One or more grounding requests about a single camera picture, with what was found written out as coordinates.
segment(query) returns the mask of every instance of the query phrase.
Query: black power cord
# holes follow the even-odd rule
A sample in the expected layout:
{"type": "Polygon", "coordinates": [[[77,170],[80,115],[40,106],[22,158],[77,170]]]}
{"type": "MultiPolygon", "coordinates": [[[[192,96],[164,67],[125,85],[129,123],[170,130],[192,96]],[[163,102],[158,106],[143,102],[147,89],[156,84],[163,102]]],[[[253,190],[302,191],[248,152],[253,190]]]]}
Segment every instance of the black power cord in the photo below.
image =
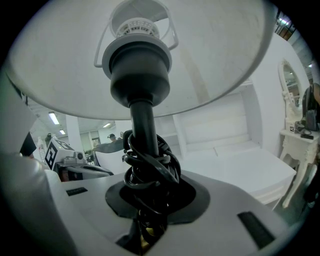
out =
{"type": "Polygon", "coordinates": [[[159,157],[139,151],[131,133],[124,160],[132,167],[124,176],[124,184],[132,189],[138,205],[138,221],[144,240],[153,245],[167,228],[167,213],[178,188],[181,167],[163,138],[157,135],[159,157]]]}

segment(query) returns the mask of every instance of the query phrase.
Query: table lamp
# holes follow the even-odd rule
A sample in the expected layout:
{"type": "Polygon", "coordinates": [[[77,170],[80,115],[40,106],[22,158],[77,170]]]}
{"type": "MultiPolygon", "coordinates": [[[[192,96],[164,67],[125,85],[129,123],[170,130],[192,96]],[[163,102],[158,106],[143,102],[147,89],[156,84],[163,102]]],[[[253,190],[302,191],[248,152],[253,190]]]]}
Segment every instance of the table lamp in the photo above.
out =
{"type": "Polygon", "coordinates": [[[201,232],[199,219],[217,202],[213,187],[234,190],[181,173],[154,117],[204,106],[243,83],[268,48],[273,18],[263,0],[53,0],[21,31],[5,70],[23,93],[68,115],[132,121],[123,135],[132,167],[105,191],[117,218],[134,220],[118,245],[139,254],[159,248],[168,225],[201,232]]]}

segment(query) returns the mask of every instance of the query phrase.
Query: white wall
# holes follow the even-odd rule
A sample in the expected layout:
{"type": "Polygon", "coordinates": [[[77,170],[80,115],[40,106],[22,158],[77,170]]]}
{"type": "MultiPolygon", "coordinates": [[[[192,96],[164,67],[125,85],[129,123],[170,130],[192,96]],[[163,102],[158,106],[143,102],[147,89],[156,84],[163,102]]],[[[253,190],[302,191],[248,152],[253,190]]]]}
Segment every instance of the white wall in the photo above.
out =
{"type": "Polygon", "coordinates": [[[84,147],[80,138],[78,117],[66,114],[65,121],[70,147],[77,152],[84,153],[84,147]]]}
{"type": "Polygon", "coordinates": [[[154,125],[156,134],[160,136],[165,136],[177,132],[172,115],[155,118],[154,125]]]}
{"type": "Polygon", "coordinates": [[[241,92],[241,96],[245,110],[248,134],[254,143],[261,146],[263,141],[261,109],[254,86],[249,85],[241,92]]]}
{"type": "Polygon", "coordinates": [[[309,81],[299,57],[292,46],[277,34],[273,34],[270,46],[260,65],[251,75],[262,119],[262,148],[275,156],[282,150],[282,138],[279,132],[285,128],[285,102],[279,79],[278,65],[286,59],[299,77],[303,92],[309,81]]]}
{"type": "Polygon", "coordinates": [[[70,144],[70,143],[69,143],[69,137],[68,137],[68,136],[60,137],[60,138],[58,138],[58,140],[59,140],[59,141],[63,141],[63,142],[65,142],[65,143],[67,143],[67,144],[70,144]]]}
{"type": "Polygon", "coordinates": [[[92,139],[99,137],[99,133],[98,133],[97,130],[90,131],[90,133],[91,133],[91,138],[92,138],[92,139]]]}
{"type": "Polygon", "coordinates": [[[121,120],[121,121],[115,121],[115,128],[116,132],[114,135],[119,138],[121,132],[125,132],[128,130],[132,130],[132,123],[131,120],[121,120]]]}
{"type": "Polygon", "coordinates": [[[88,132],[81,133],[80,139],[81,139],[81,143],[84,151],[92,150],[88,132]]]}
{"type": "MultiPolygon", "coordinates": [[[[92,149],[88,132],[81,133],[80,134],[80,139],[81,139],[83,151],[87,151],[87,150],[91,150],[92,149]]],[[[70,144],[68,136],[60,137],[60,138],[58,138],[58,140],[63,141],[65,143],[67,143],[67,144],[70,144]]]]}
{"type": "Polygon", "coordinates": [[[187,144],[205,143],[248,134],[240,93],[227,95],[206,106],[179,114],[187,144]]]}

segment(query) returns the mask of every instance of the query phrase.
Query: person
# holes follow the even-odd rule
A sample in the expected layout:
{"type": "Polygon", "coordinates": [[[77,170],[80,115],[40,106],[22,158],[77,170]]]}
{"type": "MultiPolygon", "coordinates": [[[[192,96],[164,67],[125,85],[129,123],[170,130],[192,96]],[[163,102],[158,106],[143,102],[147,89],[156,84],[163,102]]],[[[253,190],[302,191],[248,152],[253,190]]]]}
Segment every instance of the person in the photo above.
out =
{"type": "Polygon", "coordinates": [[[111,133],[108,138],[111,140],[111,143],[114,143],[117,141],[116,135],[114,135],[113,133],[111,133]]]}

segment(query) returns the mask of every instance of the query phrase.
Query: white furniture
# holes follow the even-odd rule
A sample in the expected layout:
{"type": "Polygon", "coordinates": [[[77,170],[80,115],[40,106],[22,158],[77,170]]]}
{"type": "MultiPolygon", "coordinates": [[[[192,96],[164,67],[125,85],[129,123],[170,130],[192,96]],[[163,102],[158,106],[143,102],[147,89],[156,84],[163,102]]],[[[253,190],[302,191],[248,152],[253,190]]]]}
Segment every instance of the white furniture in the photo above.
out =
{"type": "Polygon", "coordinates": [[[178,158],[203,150],[223,151],[260,148],[262,119],[250,79],[236,90],[208,105],[188,112],[155,118],[155,128],[178,158]]]}
{"type": "Polygon", "coordinates": [[[95,152],[95,156],[99,165],[107,170],[110,170],[115,175],[125,173],[130,167],[130,165],[128,165],[125,161],[122,161],[124,154],[125,153],[123,150],[113,153],[95,152]]]}
{"type": "Polygon", "coordinates": [[[286,157],[289,155],[292,159],[299,161],[299,167],[296,172],[292,188],[282,204],[282,207],[286,208],[301,184],[308,164],[313,164],[315,160],[318,149],[319,134],[317,132],[312,132],[313,139],[301,138],[300,134],[291,133],[288,130],[282,130],[280,134],[284,135],[283,150],[280,159],[289,164],[290,158],[286,157]]]}

